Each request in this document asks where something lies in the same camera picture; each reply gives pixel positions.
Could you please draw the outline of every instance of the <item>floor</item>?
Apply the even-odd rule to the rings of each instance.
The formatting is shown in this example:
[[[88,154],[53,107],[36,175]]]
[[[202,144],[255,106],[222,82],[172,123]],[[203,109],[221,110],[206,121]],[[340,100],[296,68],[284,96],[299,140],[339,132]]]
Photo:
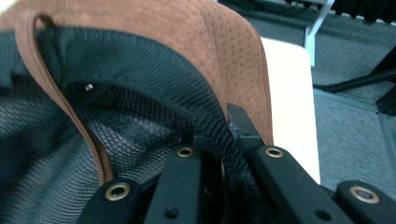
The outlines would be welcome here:
[[[265,37],[304,45],[304,29],[314,9],[265,4],[261,11],[227,5]],[[315,84],[361,77],[396,46],[396,26],[330,15],[317,34]],[[335,190],[359,179],[396,200],[396,118],[380,114],[375,101],[394,86],[382,82],[338,94],[314,90],[321,184]]]

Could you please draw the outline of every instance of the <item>strap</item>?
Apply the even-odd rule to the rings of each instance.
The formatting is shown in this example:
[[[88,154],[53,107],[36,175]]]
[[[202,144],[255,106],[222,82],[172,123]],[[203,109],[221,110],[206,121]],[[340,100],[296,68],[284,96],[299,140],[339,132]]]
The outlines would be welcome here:
[[[47,25],[54,25],[52,19],[43,12],[27,11],[17,20],[15,36],[21,57],[37,84],[47,95],[70,117],[87,141],[99,172],[99,185],[113,179],[113,170],[103,144],[98,137],[78,117],[73,107],[56,86],[47,66],[40,55],[35,39],[35,23],[37,19]]]

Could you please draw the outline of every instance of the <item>bag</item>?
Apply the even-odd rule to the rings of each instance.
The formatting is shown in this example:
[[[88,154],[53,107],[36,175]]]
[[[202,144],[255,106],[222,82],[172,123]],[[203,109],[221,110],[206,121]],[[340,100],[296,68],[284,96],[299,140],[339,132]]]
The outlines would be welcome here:
[[[235,12],[209,0],[21,0],[0,32],[0,222],[75,223],[98,183],[148,183],[190,133],[229,194],[227,214],[204,199],[203,223],[262,222],[226,118],[228,103],[244,107],[272,145],[268,76],[260,37]]]

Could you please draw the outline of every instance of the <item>white table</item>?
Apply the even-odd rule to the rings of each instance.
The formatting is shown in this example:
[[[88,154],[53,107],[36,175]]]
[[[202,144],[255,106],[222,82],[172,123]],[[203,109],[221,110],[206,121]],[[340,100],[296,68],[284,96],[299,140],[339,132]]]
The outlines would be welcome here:
[[[274,143],[320,183],[311,64],[306,49],[262,37],[270,80]]]

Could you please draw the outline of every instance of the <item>brown leather bag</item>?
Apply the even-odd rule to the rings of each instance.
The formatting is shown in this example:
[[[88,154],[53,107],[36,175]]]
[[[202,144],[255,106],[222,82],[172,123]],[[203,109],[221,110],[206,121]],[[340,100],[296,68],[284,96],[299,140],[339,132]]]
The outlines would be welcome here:
[[[111,115],[108,115],[110,117],[89,115],[90,112],[86,111],[91,110],[92,113],[114,110],[122,115],[131,112],[139,118],[144,117],[144,122],[148,119],[155,120],[156,124],[161,124],[159,126],[174,131],[171,138],[177,138],[175,136],[180,136],[187,130],[199,130],[211,142],[208,150],[215,157],[223,160],[228,176],[234,179],[235,183],[240,182],[229,186],[231,194],[244,194],[243,191],[237,192],[240,190],[238,186],[247,186],[243,189],[246,193],[249,190],[257,191],[254,180],[243,177],[244,174],[249,174],[249,171],[240,152],[236,154],[234,152],[238,149],[233,144],[225,117],[227,117],[228,103],[244,107],[263,141],[273,144],[268,75],[260,37],[252,26],[235,12],[208,0],[111,2],[21,0],[0,16],[0,31],[3,32],[0,34],[0,40],[4,40],[3,44],[0,41],[2,47],[0,62],[7,64],[0,70],[2,76],[0,91],[5,93],[0,96],[0,102],[6,102],[7,99],[23,100],[37,108],[46,108],[49,104],[48,100],[40,90],[29,83],[29,78],[25,74],[30,74],[41,89],[72,120],[88,143],[98,171],[100,186],[112,180],[114,175],[134,179],[134,176],[144,172],[136,171],[135,174],[130,172],[131,169],[152,165],[153,162],[159,163],[158,167],[147,170],[147,173],[149,176],[158,174],[165,161],[163,154],[169,152],[168,149],[178,143],[178,140],[172,140],[174,141],[172,144],[165,146],[159,140],[161,137],[156,138],[156,142],[150,140],[148,136],[143,142],[139,142],[141,140],[136,140],[139,139],[138,134],[126,137],[128,127],[119,128],[111,122]],[[12,31],[15,32],[16,43],[12,41],[14,36]],[[135,46],[140,48],[136,54],[134,54]],[[132,67],[123,70],[124,67],[128,67],[129,59],[122,58],[120,52],[141,59],[134,59],[130,62]],[[104,67],[102,69],[92,68],[101,67],[102,64]],[[92,98],[84,96],[85,93],[81,93],[78,83],[83,83],[86,87],[85,92],[94,96]],[[92,88],[93,91],[99,89],[103,92],[90,93]],[[32,89],[31,95],[26,93],[30,89]],[[109,99],[103,102],[100,100],[106,97]],[[39,98],[40,102],[42,99],[46,103],[38,103],[35,98]],[[49,108],[56,111],[53,105],[49,105]],[[14,121],[6,112],[7,109],[17,111],[19,108],[13,104],[2,105],[0,118],[8,119],[10,123],[0,121],[0,125],[10,129]],[[29,220],[32,222],[76,221],[82,211],[81,206],[93,194],[94,187],[90,177],[78,178],[78,174],[69,173],[56,177],[53,172],[44,172],[46,169],[56,167],[56,160],[59,160],[58,166],[62,162],[65,162],[66,167],[78,165],[78,162],[73,163],[65,159],[67,157],[65,155],[57,155],[57,152],[67,154],[66,150],[62,151],[59,148],[62,148],[62,141],[67,142],[67,139],[70,141],[67,137],[70,137],[68,132],[72,133],[73,131],[70,130],[74,128],[68,127],[63,130],[62,126],[67,126],[63,123],[69,121],[58,112],[54,113],[56,116],[41,118],[40,121],[49,125],[53,123],[53,126],[58,127],[50,135],[41,133],[46,126],[31,125],[32,121],[25,118],[21,119],[21,122],[15,121],[16,125],[22,128],[0,134],[2,140],[0,147],[5,148],[0,148],[3,154],[8,152],[7,148],[9,148],[5,144],[6,139],[15,141],[13,139],[20,138],[21,134],[26,132],[29,133],[26,138],[30,139],[34,129],[37,134],[49,136],[52,141],[48,143],[48,138],[43,140],[50,145],[48,153],[38,153],[39,156],[23,159],[21,164],[16,165],[15,170],[18,172],[21,171],[21,167],[28,167],[23,172],[24,175],[19,175],[12,181],[7,181],[6,178],[2,180],[5,183],[4,189],[12,191],[5,200],[4,209],[0,211],[2,215],[4,214],[5,221],[20,223]],[[143,126],[148,127],[150,124],[145,123]],[[154,127],[148,132],[159,129],[161,128]],[[119,132],[120,137],[112,138],[110,131]],[[144,146],[131,147],[134,143]],[[156,149],[150,156],[142,158],[142,155],[153,147],[149,146],[149,143],[154,144]],[[124,144],[120,146],[122,152],[114,149],[117,144]],[[37,151],[38,147],[40,146],[16,148],[29,154],[29,150]],[[127,149],[123,148],[128,147],[137,148],[138,153],[134,149],[126,153]],[[77,161],[83,158],[79,158],[78,155],[72,157],[77,158]],[[125,158],[142,161],[140,163],[134,161],[131,164],[124,161]],[[75,171],[84,170],[83,167],[91,162],[81,164],[81,167],[76,168]],[[92,167],[85,169],[88,173],[92,172]],[[82,172],[80,175],[87,175],[87,172]],[[63,178],[64,181],[52,181],[51,179],[54,178]],[[147,181],[148,177],[136,179],[140,184]],[[84,187],[78,186],[81,182],[84,182]],[[69,203],[54,212],[53,209],[48,209],[48,204],[60,206],[61,202],[53,197],[62,192],[61,183],[73,187],[66,190],[65,194],[61,193],[59,198]],[[83,199],[76,198],[79,194],[84,194]],[[248,196],[243,198],[245,199],[242,203],[245,204],[254,201]],[[242,217],[244,220],[260,220],[260,215],[252,213],[255,211],[246,212]]]

